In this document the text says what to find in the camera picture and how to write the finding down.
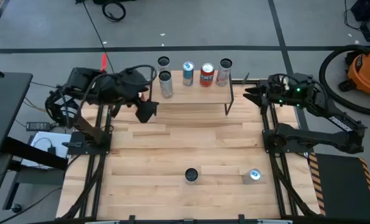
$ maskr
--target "concrete floor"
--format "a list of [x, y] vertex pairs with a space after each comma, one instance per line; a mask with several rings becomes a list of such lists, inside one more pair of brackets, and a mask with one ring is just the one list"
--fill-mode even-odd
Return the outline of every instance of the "concrete floor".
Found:
[[[348, 7], [354, 2], [348, 0]], [[343, 1], [137, 0], [123, 4], [127, 9], [126, 18], [111, 23], [102, 15], [101, 6], [90, 0], [86, 2], [106, 42], [105, 47], [111, 51], [109, 57], [117, 72], [141, 63], [155, 65], [159, 56], [166, 55], [172, 61], [172, 69], [177, 70], [187, 60], [200, 67], [205, 62], [216, 65], [228, 57], [234, 62], [233, 78], [242, 78], [247, 72], [250, 72], [249, 78], [265, 78], [291, 70], [317, 78], [320, 64], [330, 53], [323, 47], [355, 42], [369, 44], [360, 32], [343, 24]], [[33, 81], [55, 85], [65, 83], [73, 67], [100, 68], [100, 42], [81, 4], [74, 4], [74, 0], [6, 0], [4, 7], [0, 18], [1, 71], [29, 72], [34, 75]], [[351, 14], [349, 23], [356, 24]], [[305, 48], [287, 51], [285, 46]], [[311, 46], [321, 48], [310, 50]], [[343, 78], [343, 69], [340, 58], [328, 68], [332, 85]], [[42, 106], [48, 92], [46, 87], [31, 85], [27, 97]], [[370, 98], [363, 94], [345, 97], [370, 106]], [[339, 108], [368, 126], [365, 152], [358, 156], [367, 160], [370, 170], [370, 116]], [[311, 130], [337, 131], [325, 119], [308, 113], [305, 116]], [[17, 119], [22, 123], [50, 121], [46, 114], [26, 105], [20, 109]], [[33, 133], [25, 132], [15, 123], [9, 135], [26, 142], [30, 134]], [[317, 146], [315, 150], [340, 154], [327, 146]], [[7, 175], [0, 191], [0, 220], [13, 215], [1, 210], [12, 175]], [[23, 185], [15, 203], [29, 206], [57, 187]], [[59, 193], [53, 193], [8, 223], [52, 220]]]

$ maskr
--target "blue can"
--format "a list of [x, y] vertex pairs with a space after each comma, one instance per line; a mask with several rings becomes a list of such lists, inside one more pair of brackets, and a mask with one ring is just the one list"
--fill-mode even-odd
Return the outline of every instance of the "blue can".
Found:
[[183, 84], [185, 86], [193, 85], [193, 71], [194, 71], [194, 64], [191, 62], [185, 62], [182, 66], [183, 70]]

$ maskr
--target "can lid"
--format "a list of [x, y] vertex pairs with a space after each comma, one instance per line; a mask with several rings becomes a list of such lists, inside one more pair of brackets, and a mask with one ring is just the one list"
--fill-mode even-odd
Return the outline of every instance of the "can lid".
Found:
[[253, 180], [259, 180], [261, 178], [261, 172], [258, 169], [252, 169], [249, 176]]
[[195, 180], [197, 180], [198, 172], [194, 168], [189, 168], [185, 172], [185, 177], [189, 181], [195, 181]]
[[230, 68], [232, 67], [232, 61], [230, 59], [224, 58], [221, 60], [221, 66], [223, 68]]
[[160, 57], [157, 61], [157, 63], [161, 66], [167, 66], [169, 63], [170, 63], [170, 60], [168, 59], [168, 57], [166, 56], [163, 56], [163, 57]]
[[195, 67], [194, 64], [191, 62], [185, 62], [183, 64], [183, 69], [186, 71], [192, 71], [194, 67]]
[[204, 72], [212, 72], [214, 70], [214, 66], [211, 63], [205, 63], [201, 69], [203, 69]]
[[159, 74], [159, 79], [160, 79], [161, 81], [168, 81], [168, 80], [170, 80], [170, 79], [171, 79], [171, 73], [170, 73], [170, 72], [168, 72], [168, 71], [162, 71], [162, 72], [160, 72], [160, 74]]

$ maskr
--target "silver can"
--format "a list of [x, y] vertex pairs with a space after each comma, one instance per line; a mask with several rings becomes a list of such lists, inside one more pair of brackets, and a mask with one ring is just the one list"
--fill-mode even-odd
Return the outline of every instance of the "silver can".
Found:
[[191, 86], [193, 85], [193, 71], [195, 69], [195, 66], [191, 62], [185, 62], [182, 65], [183, 70], [183, 84], [185, 86]]
[[185, 178], [187, 184], [196, 184], [198, 179], [198, 172], [194, 168], [189, 168], [185, 172]]
[[259, 171], [259, 169], [252, 169], [243, 175], [243, 183], [252, 184], [252, 183], [259, 181], [261, 177], [262, 177], [262, 174]]
[[168, 71], [162, 71], [159, 74], [161, 95], [165, 99], [171, 98], [173, 95], [172, 91], [172, 76]]
[[157, 60], [157, 64], [159, 65], [158, 67], [158, 72], [163, 72], [163, 71], [170, 71], [170, 59], [166, 56], [159, 57]]
[[224, 58], [220, 62], [220, 69], [216, 76], [215, 83], [218, 86], [225, 86], [228, 83], [230, 77], [230, 70], [232, 69], [232, 61], [230, 59]]

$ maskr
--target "vacuum hose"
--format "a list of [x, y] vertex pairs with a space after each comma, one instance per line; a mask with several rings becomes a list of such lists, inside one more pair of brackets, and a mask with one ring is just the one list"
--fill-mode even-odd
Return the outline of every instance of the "vacuum hose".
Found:
[[324, 59], [322, 65], [320, 66], [319, 70], [319, 81], [323, 85], [324, 89], [326, 90], [327, 94], [332, 97], [335, 101], [339, 102], [341, 105], [354, 110], [356, 112], [362, 113], [362, 114], [368, 114], [370, 115], [370, 109], [365, 108], [359, 105], [356, 105], [342, 97], [340, 97], [338, 94], [336, 94], [328, 85], [327, 80], [326, 80], [326, 69], [327, 66], [330, 64], [330, 62], [337, 57], [339, 54], [342, 54], [343, 52], [348, 52], [348, 51], [355, 51], [360, 54], [369, 54], [370, 53], [370, 48], [361, 46], [361, 45], [347, 45], [344, 47], [341, 47], [337, 50], [334, 50], [331, 54], [327, 56], [326, 59]]

